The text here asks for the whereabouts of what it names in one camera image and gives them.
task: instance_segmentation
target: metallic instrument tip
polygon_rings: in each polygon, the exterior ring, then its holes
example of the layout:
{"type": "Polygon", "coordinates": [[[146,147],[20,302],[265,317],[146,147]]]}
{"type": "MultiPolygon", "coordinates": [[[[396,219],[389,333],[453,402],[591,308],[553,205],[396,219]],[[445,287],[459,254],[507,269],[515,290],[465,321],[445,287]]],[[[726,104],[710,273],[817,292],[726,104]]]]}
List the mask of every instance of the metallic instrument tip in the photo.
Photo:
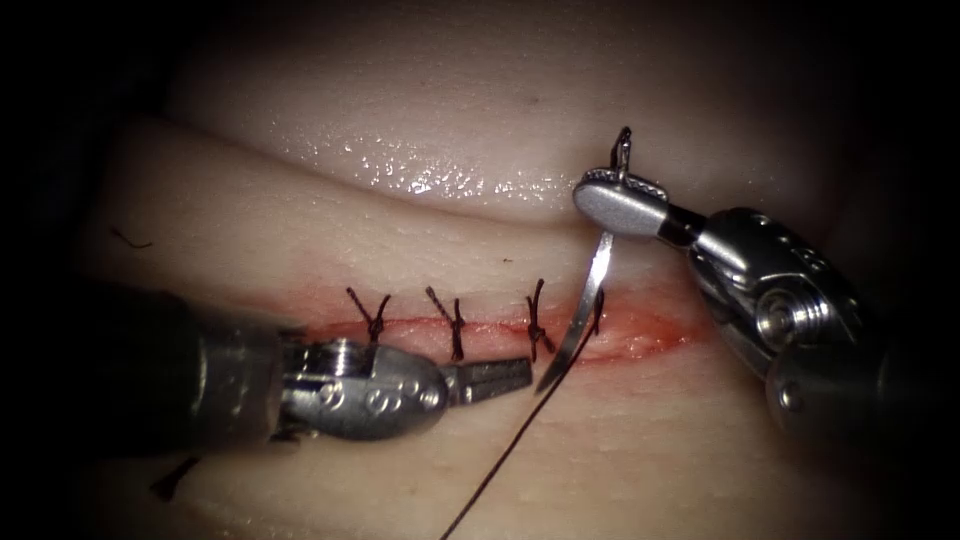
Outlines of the metallic instrument tip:
{"type": "Polygon", "coordinates": [[[442,366],[450,405],[468,405],[486,401],[533,384],[529,358],[490,360],[442,366]]]}
{"type": "Polygon", "coordinates": [[[597,301],[597,293],[600,291],[600,285],[603,278],[607,275],[607,268],[610,266],[610,251],[613,249],[613,234],[604,231],[600,235],[600,242],[597,244],[597,251],[593,256],[593,263],[590,265],[590,273],[587,274],[587,282],[583,286],[583,293],[580,294],[580,303],[577,304],[577,311],[573,314],[567,333],[563,336],[557,355],[544,373],[540,383],[537,384],[537,392],[540,393],[550,387],[560,378],[570,367],[576,358],[574,354],[577,346],[580,345],[580,339],[587,327],[587,321],[590,314],[593,313],[594,303],[597,301]]]}

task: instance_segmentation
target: blood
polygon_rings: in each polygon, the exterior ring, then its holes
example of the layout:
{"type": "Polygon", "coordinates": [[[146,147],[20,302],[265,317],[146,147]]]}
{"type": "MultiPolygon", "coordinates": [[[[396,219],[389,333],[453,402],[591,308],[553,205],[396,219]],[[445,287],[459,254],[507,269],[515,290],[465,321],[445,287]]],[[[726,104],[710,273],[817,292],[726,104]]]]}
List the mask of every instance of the blood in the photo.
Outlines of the blood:
{"type": "MultiPolygon", "coordinates": [[[[287,292],[233,294],[231,300],[242,306],[286,315],[306,325],[306,337],[325,340],[346,337],[366,341],[368,324],[344,293],[346,285],[326,287],[308,285],[287,292]]],[[[414,291],[383,291],[394,301],[414,291]]],[[[691,286],[679,283],[650,283],[641,289],[606,287],[606,305],[600,334],[593,336],[579,363],[583,365],[633,362],[654,358],[687,344],[709,337],[713,325],[700,307],[700,299],[691,286]]],[[[576,299],[550,302],[545,292],[541,300],[539,324],[555,342],[563,339],[576,299]]],[[[380,342],[427,356],[438,363],[451,356],[450,326],[436,316],[404,314],[402,303],[391,304],[384,313],[380,342]]],[[[464,308],[468,320],[462,329],[465,359],[480,360],[529,356],[529,316],[494,318],[464,308]]],[[[542,355],[549,360],[551,355],[542,355]]]]}

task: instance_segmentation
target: red incision line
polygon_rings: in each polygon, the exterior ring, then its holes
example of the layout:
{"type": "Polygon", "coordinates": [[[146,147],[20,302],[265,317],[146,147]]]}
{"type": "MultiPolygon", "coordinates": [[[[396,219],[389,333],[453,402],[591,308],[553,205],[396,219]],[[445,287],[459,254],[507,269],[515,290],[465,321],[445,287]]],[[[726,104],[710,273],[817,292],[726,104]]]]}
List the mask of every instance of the red incision line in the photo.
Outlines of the red incision line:
{"type": "MultiPolygon", "coordinates": [[[[641,360],[706,339],[713,325],[700,307],[696,293],[687,287],[686,283],[678,283],[648,286],[640,291],[607,288],[600,334],[591,338],[578,363],[641,360]]],[[[366,342],[368,324],[355,306],[340,300],[343,297],[349,302],[343,290],[331,287],[320,291],[312,287],[310,292],[313,294],[310,295],[231,296],[244,306],[303,321],[307,325],[305,337],[308,339],[346,337],[366,342]]],[[[422,294],[420,291],[394,294],[393,298],[417,293],[422,294]]],[[[547,284],[541,304],[551,305],[550,296],[547,284]]],[[[573,301],[566,300],[546,309],[540,306],[538,323],[556,339],[566,332],[573,312],[573,301]]],[[[462,329],[467,361],[530,354],[530,319],[525,313],[518,313],[510,320],[484,320],[484,313],[471,313],[469,306],[464,306],[463,311],[469,320],[462,329]]],[[[401,347],[437,362],[449,361],[450,325],[443,317],[405,316],[399,307],[391,309],[388,306],[383,318],[380,343],[401,347]]]]}

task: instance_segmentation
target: black suture thread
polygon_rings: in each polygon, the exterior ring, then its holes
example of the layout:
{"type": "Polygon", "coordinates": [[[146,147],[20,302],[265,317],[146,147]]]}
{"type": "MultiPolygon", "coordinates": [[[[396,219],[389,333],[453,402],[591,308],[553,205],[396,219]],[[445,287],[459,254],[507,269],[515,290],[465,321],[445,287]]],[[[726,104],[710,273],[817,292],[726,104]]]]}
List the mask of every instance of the black suture thread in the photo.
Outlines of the black suture thread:
{"type": "Polygon", "coordinates": [[[180,484],[180,480],[183,480],[183,477],[190,472],[197,463],[200,462],[198,457],[189,457],[183,463],[177,466],[176,469],[170,471],[169,474],[163,478],[157,480],[150,486],[150,491],[154,493],[160,500],[163,502],[170,502],[173,500],[173,496],[177,493],[177,485],[180,484]]]}
{"type": "Polygon", "coordinates": [[[433,292],[433,287],[427,287],[427,296],[433,301],[433,305],[437,306],[440,315],[443,315],[443,318],[447,320],[447,324],[450,325],[450,329],[453,331],[453,354],[450,355],[450,359],[454,362],[463,360],[463,338],[460,332],[467,322],[460,316],[460,299],[453,299],[453,314],[456,315],[456,319],[454,319],[450,317],[447,310],[443,308],[443,304],[441,304],[440,299],[437,298],[437,293],[433,292]]]}
{"type": "Polygon", "coordinates": [[[603,287],[597,289],[597,299],[593,302],[593,328],[591,331],[593,335],[600,335],[600,316],[603,315],[603,301],[605,300],[605,294],[603,292],[603,287]]]}
{"type": "Polygon", "coordinates": [[[388,294],[383,297],[383,301],[380,302],[380,309],[377,310],[377,318],[374,319],[367,313],[367,310],[363,308],[363,304],[360,303],[360,299],[357,298],[357,293],[353,291],[353,288],[347,287],[347,294],[350,295],[353,303],[357,305],[357,309],[360,310],[363,319],[367,321],[367,335],[370,336],[370,343],[377,343],[380,340],[380,333],[383,332],[383,308],[387,307],[387,302],[390,301],[390,295],[388,294]]]}
{"type": "Polygon", "coordinates": [[[116,236],[116,237],[119,238],[120,240],[123,240],[123,243],[124,243],[124,244],[127,244],[128,246],[130,246],[130,247],[133,248],[133,249],[144,249],[144,248],[148,248],[148,247],[150,247],[150,246],[153,245],[153,242],[147,242],[147,243],[145,243],[145,244],[135,244],[135,243],[133,243],[132,240],[130,240],[129,238],[127,238],[126,235],[124,235],[122,232],[120,232],[120,229],[118,229],[118,228],[116,228],[116,227],[113,227],[113,226],[110,227],[110,234],[116,236]]]}
{"type": "Polygon", "coordinates": [[[540,326],[538,321],[538,312],[540,310],[540,291],[543,289],[543,278],[537,280],[537,289],[533,293],[533,298],[527,297],[527,307],[530,310],[530,324],[527,325],[527,335],[530,337],[530,361],[537,361],[537,342],[543,340],[543,346],[547,352],[553,353],[557,350],[553,341],[547,336],[547,331],[540,326]]]}
{"type": "Polygon", "coordinates": [[[517,447],[517,444],[520,443],[520,439],[526,433],[527,428],[533,423],[534,418],[540,413],[540,410],[547,404],[547,401],[550,400],[550,397],[553,396],[553,393],[557,391],[557,388],[560,388],[560,384],[563,382],[563,379],[567,377],[567,373],[570,373],[570,368],[573,367],[573,364],[576,363],[577,358],[580,357],[580,353],[583,352],[583,348],[587,346],[587,342],[590,341],[590,336],[596,335],[600,327],[600,315],[603,312],[603,289],[597,291],[597,300],[594,302],[594,317],[593,322],[590,325],[590,329],[587,330],[587,334],[583,337],[583,340],[580,341],[580,345],[577,347],[576,351],[573,353],[573,357],[570,362],[567,364],[566,369],[563,370],[563,373],[557,377],[557,382],[547,390],[547,393],[543,395],[543,398],[537,403],[536,407],[533,408],[533,411],[530,412],[530,415],[527,416],[527,419],[524,420],[523,425],[520,426],[520,429],[517,430],[517,434],[514,435],[513,440],[510,441],[510,444],[507,445],[507,448],[500,454],[500,457],[497,459],[497,462],[493,464],[493,467],[490,468],[490,471],[487,472],[487,475],[480,482],[480,485],[477,486],[477,489],[473,492],[473,495],[470,497],[470,500],[467,501],[467,504],[463,506],[463,509],[460,510],[460,513],[457,514],[457,517],[454,518],[453,522],[450,523],[450,526],[447,527],[447,530],[440,535],[439,540],[447,540],[450,538],[450,535],[453,534],[453,531],[456,530],[457,526],[460,525],[460,522],[463,521],[463,518],[467,515],[467,512],[473,508],[473,505],[480,499],[480,495],[483,494],[484,490],[487,489],[487,485],[493,480],[493,477],[496,476],[497,472],[500,471],[500,467],[507,461],[507,458],[510,457],[510,454],[513,453],[513,449],[517,447]]]}

